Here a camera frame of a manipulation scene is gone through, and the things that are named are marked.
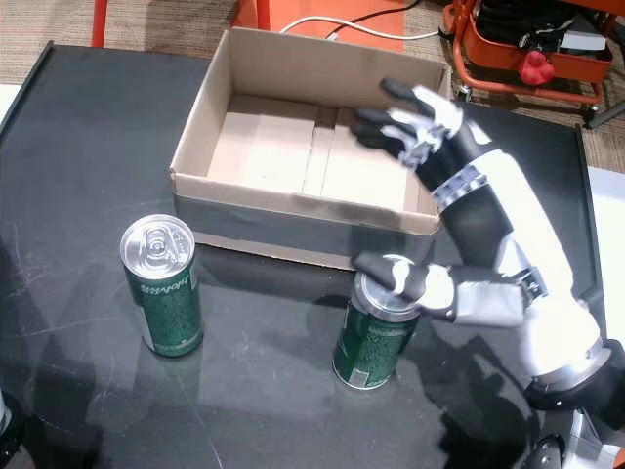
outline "black cable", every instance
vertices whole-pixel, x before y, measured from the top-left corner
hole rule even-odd
[[[412,2],[410,5],[407,5],[405,7],[401,7],[401,8],[391,8],[389,10],[381,10],[379,12],[373,12],[373,13],[368,13],[362,17],[358,17],[358,18],[354,18],[353,20],[350,20],[350,22],[361,22],[361,21],[365,21],[368,20],[370,18],[374,18],[374,17],[379,17],[381,15],[386,15],[388,13],[399,13],[399,12],[405,12],[407,10],[410,10],[414,7],[416,7],[417,5],[419,5],[421,3],[421,0],[415,0],[414,2]],[[348,27],[346,24],[340,24],[338,26],[336,26],[334,29],[332,29],[332,31],[330,31],[328,33],[327,36],[325,36],[325,38],[327,39],[328,37],[330,37],[332,34],[337,34],[341,29]]]

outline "table surface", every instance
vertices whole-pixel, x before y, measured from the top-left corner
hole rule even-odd
[[[622,287],[622,270],[625,266],[623,233],[625,220],[625,174],[588,168],[599,253],[604,281],[605,329],[607,337],[625,344],[625,290]]]
[[[0,84],[0,122],[4,118],[7,110],[9,110],[9,106],[19,90],[20,85]]]
[[[542,416],[522,397],[514,332],[422,320],[387,386],[350,390],[330,370],[345,272],[200,246],[202,346],[168,360],[142,344],[118,242],[137,218],[174,213],[168,164],[205,69],[55,46],[2,135],[0,386],[33,415],[35,458],[63,468],[518,465]],[[582,176],[574,159],[562,165],[571,129],[467,112],[490,116],[484,126],[510,151],[528,149],[521,166],[575,290],[592,286]],[[445,232],[433,255],[458,261]]]

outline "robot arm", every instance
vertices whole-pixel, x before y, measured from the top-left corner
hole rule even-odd
[[[614,377],[607,372],[613,371],[614,349],[604,345],[594,318],[572,295],[562,246],[515,160],[460,108],[427,88],[388,79],[381,87],[420,114],[359,110],[352,131],[363,145],[384,149],[415,172],[432,193],[465,266],[382,268],[366,253],[354,266],[418,298],[424,314],[516,327],[521,361],[533,378],[526,393],[531,405],[592,408],[588,387],[600,381],[600,406],[615,401],[610,389],[618,386],[605,386]],[[621,417],[625,422],[625,412]]]

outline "cardboard box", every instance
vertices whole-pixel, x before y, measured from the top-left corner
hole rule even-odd
[[[383,77],[450,96],[450,69],[255,29],[224,33],[171,164],[196,241],[348,268],[363,249],[422,258],[438,214],[417,179],[350,135],[353,107],[397,106]]]

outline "aluminum can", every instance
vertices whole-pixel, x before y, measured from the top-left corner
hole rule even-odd
[[[387,254],[387,259],[409,259]],[[419,312],[367,275],[357,273],[332,365],[348,386],[375,389],[385,384],[414,333]]]
[[[142,336],[156,354],[179,357],[202,341],[190,228],[171,215],[148,215],[121,237],[121,260]]]

